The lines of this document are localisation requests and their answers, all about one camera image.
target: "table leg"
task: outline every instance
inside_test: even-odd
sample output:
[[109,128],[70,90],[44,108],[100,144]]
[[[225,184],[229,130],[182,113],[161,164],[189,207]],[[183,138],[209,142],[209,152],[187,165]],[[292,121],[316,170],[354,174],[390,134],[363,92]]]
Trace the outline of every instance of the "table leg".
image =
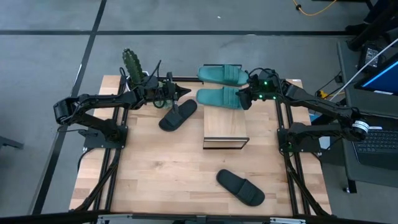
[[0,147],[1,146],[11,146],[17,149],[22,149],[22,147],[24,146],[22,143],[19,143],[17,141],[8,139],[8,138],[4,138],[4,137],[0,137]]
[[355,181],[347,179],[348,181],[348,187],[343,188],[343,191],[349,194],[356,194],[356,184]]

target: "black slipper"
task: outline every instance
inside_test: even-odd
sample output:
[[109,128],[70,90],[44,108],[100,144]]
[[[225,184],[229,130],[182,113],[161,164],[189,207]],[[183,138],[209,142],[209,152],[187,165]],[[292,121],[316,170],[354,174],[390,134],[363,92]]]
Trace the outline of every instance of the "black slipper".
[[266,198],[264,193],[250,181],[242,179],[226,169],[217,173],[216,180],[245,205],[258,206]]
[[178,106],[178,113],[170,110],[164,118],[159,121],[159,127],[163,131],[175,131],[186,121],[198,108],[195,100],[187,100]]

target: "floor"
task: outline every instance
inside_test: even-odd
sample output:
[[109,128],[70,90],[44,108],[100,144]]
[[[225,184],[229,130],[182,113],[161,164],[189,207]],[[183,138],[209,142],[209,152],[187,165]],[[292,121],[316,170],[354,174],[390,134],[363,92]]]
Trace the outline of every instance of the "floor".
[[[302,15],[289,0],[103,2],[103,15],[97,17],[101,0],[0,1],[0,136],[24,143],[23,150],[0,150],[2,217],[31,212],[56,137],[52,105],[73,87],[73,93],[97,93],[103,75],[118,74],[123,48],[133,49],[145,70],[161,59],[161,74],[195,76],[204,63],[240,63],[248,70],[268,67],[282,78],[300,78],[314,93],[340,71],[336,42],[349,37],[335,34],[368,12],[365,3],[356,2],[337,2],[317,17]],[[300,3],[308,12],[327,4]],[[100,35],[90,36],[92,30]],[[106,30],[121,32],[107,35]],[[239,35],[254,30],[272,32]],[[332,83],[325,90],[336,87]],[[77,133],[66,135],[43,213],[68,210],[82,145]],[[359,193],[348,195],[341,191],[343,167],[324,164],[323,171],[333,214],[396,223],[398,189],[358,183]]]

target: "wooden tabletop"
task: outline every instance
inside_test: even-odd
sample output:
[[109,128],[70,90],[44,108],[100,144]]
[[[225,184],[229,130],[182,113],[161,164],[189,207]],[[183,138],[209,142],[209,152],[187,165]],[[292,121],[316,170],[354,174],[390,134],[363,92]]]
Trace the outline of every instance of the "wooden tabletop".
[[[100,94],[118,92],[119,76],[106,75]],[[289,80],[302,86],[300,80]],[[192,91],[178,102],[195,99],[200,82],[178,82]],[[284,158],[277,150],[278,128],[275,102],[253,102],[245,111],[250,141],[242,150],[203,150],[203,105],[174,132],[165,132],[158,122],[168,110],[152,104],[129,111],[129,132],[122,150],[112,202],[112,212],[208,214],[208,215],[291,215]],[[306,108],[292,108],[294,121],[310,124]],[[113,109],[96,109],[94,115],[111,118]],[[320,163],[301,153],[305,183],[324,210],[330,213]],[[70,208],[76,208],[94,188],[100,175],[104,149],[94,149],[81,161]],[[216,173],[228,169],[250,180],[266,195],[257,207],[248,207],[222,188]],[[100,208],[108,186],[103,191]],[[298,207],[302,203],[296,186]]]

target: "wooden block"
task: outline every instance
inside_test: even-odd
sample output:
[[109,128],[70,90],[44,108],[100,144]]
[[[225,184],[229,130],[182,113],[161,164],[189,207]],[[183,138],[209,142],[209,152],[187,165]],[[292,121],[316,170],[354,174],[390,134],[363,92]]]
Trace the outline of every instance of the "wooden block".
[[[204,88],[208,89],[222,87],[204,83]],[[205,105],[204,125],[203,149],[242,149],[249,141],[243,110]]]

